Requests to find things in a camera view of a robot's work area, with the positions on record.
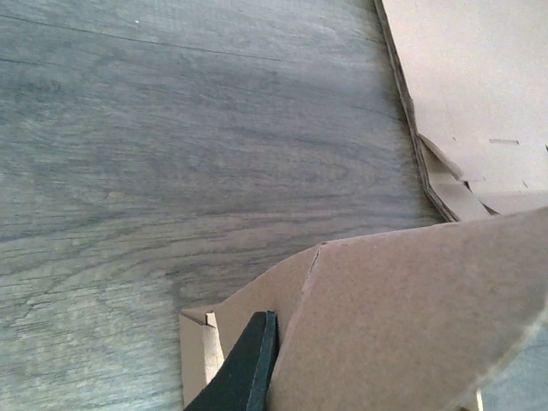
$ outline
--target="cardboard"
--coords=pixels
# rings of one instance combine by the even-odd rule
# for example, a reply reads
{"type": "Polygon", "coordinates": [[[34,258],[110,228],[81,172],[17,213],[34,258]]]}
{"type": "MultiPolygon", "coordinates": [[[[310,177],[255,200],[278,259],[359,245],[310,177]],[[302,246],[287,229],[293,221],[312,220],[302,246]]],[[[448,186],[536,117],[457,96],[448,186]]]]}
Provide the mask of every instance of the cardboard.
{"type": "Polygon", "coordinates": [[[215,377],[224,361],[214,307],[186,310],[179,315],[182,379],[185,398],[196,397],[215,377]]]}
{"type": "Polygon", "coordinates": [[[449,220],[548,206],[548,8],[375,1],[426,191],[449,220]],[[437,182],[425,149],[444,165],[437,182]]]}
{"type": "Polygon", "coordinates": [[[206,381],[188,371],[205,353],[189,337],[207,326],[196,313],[215,313],[226,355],[254,311],[274,310],[270,411],[456,409],[545,320],[546,249],[548,208],[318,245],[217,306],[182,311],[196,319],[182,321],[183,386],[206,381]]]}

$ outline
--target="wooden floor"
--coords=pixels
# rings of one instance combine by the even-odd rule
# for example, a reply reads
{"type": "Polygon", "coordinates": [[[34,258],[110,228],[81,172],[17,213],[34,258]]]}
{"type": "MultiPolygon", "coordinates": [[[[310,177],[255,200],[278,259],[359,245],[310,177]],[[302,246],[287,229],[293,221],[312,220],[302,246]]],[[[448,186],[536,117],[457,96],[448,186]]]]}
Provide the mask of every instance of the wooden floor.
{"type": "Polygon", "coordinates": [[[442,221],[334,3],[0,0],[0,409],[181,409],[178,308],[442,221]]]}

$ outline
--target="cardboard box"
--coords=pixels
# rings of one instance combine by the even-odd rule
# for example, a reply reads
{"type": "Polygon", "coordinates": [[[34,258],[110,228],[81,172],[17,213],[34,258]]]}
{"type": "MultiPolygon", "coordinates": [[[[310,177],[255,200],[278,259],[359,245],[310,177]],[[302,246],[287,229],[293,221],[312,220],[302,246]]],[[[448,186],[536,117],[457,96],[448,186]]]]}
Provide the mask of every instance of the cardboard box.
{"type": "Polygon", "coordinates": [[[251,315],[272,310],[270,411],[455,409],[545,320],[546,250],[548,208],[298,253],[226,301],[181,312],[185,402],[251,315]]]}
{"type": "Polygon", "coordinates": [[[449,220],[548,206],[548,8],[375,0],[420,173],[449,220]]]}

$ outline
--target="laminate flooring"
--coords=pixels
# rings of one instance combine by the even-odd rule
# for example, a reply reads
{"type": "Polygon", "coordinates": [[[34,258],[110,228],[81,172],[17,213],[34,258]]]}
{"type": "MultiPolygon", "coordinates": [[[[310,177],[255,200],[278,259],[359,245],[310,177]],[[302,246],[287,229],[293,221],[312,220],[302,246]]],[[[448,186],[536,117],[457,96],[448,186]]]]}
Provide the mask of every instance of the laminate flooring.
{"type": "Polygon", "coordinates": [[[0,33],[2,410],[181,409],[179,308],[442,222],[372,1],[0,0],[0,33]]]}

